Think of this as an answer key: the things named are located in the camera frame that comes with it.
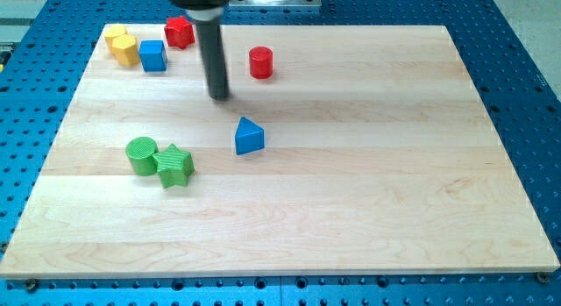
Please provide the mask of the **black robot arm end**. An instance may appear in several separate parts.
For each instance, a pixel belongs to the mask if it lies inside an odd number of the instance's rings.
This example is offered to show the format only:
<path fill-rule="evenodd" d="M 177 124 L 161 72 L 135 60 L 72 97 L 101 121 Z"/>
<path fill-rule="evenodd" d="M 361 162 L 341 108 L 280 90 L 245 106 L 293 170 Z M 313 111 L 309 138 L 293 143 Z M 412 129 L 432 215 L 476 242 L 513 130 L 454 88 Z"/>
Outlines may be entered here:
<path fill-rule="evenodd" d="M 214 22 L 224 14 L 224 7 L 230 0 L 169 0 L 185 10 L 190 18 L 198 22 Z"/>

